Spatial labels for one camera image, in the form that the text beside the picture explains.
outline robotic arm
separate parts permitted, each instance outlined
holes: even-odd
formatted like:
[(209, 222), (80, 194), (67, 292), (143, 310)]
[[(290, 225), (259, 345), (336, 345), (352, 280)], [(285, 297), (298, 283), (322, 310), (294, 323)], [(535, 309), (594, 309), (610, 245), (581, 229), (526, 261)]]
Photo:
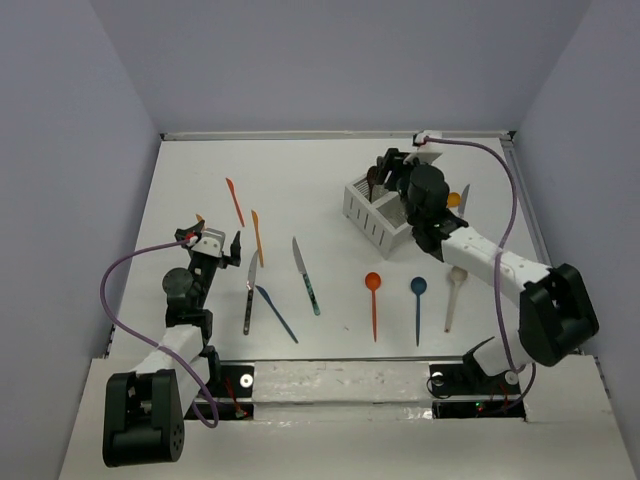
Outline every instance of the robotic arm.
[(201, 389), (193, 375), (209, 385), (221, 380), (218, 354), (208, 345), (212, 314), (203, 307), (216, 270), (240, 265), (240, 232), (229, 256), (222, 253), (225, 234), (204, 229), (204, 221), (178, 229), (175, 238), (191, 261), (162, 280), (165, 335), (142, 363), (107, 382), (102, 457), (109, 467), (177, 461), (184, 415)]
[(580, 273), (567, 264), (552, 268), (501, 250), (456, 217), (447, 208), (444, 175), (431, 165), (440, 155), (434, 143), (465, 144), (418, 134), (417, 151), (389, 149), (378, 157), (376, 184), (398, 192), (416, 243), (441, 262), (494, 285), (494, 260), (502, 251), (500, 286), (520, 311), (519, 328), (505, 332), (513, 365), (503, 340), (490, 338), (463, 356), (461, 375), (470, 385), (482, 386), (500, 381), (512, 367), (557, 364), (599, 328)]

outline white wall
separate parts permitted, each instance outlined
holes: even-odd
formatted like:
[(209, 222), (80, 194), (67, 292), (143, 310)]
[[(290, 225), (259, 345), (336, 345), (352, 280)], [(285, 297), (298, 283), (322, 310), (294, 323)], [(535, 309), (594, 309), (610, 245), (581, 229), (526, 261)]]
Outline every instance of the white wall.
[(162, 132), (515, 129), (588, 0), (92, 0)]
[(0, 477), (47, 480), (106, 344), (100, 277), (134, 245), (159, 139), (88, 1), (3, 0), (0, 59)]
[(640, 473), (640, 3), (595, 0), (516, 136), (555, 262), (583, 273), (600, 356)]

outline orange spoon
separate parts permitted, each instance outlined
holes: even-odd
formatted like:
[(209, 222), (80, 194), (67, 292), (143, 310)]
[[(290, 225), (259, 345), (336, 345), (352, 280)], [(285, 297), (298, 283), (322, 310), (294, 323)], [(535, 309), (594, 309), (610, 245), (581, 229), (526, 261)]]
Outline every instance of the orange spoon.
[(378, 341), (378, 316), (376, 314), (376, 290), (382, 285), (382, 279), (376, 272), (368, 273), (364, 277), (364, 284), (371, 290), (371, 314), (373, 322), (373, 341)]

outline blue spoon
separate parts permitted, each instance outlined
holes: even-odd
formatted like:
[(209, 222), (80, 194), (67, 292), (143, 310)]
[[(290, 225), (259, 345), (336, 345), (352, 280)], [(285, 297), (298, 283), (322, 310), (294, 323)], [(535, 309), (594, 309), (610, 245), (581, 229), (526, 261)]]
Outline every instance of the blue spoon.
[(416, 347), (420, 346), (420, 295), (427, 291), (427, 281), (422, 277), (411, 280), (411, 291), (416, 294)]

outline black knife handle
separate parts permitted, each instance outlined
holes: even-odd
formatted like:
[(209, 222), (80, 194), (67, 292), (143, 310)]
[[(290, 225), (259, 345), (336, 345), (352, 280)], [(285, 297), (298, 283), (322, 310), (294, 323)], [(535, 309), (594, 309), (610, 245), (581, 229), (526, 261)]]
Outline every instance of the black knife handle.
[(247, 292), (247, 309), (244, 312), (244, 328), (242, 333), (249, 335), (249, 325), (251, 323), (251, 307), (253, 306), (253, 288)]

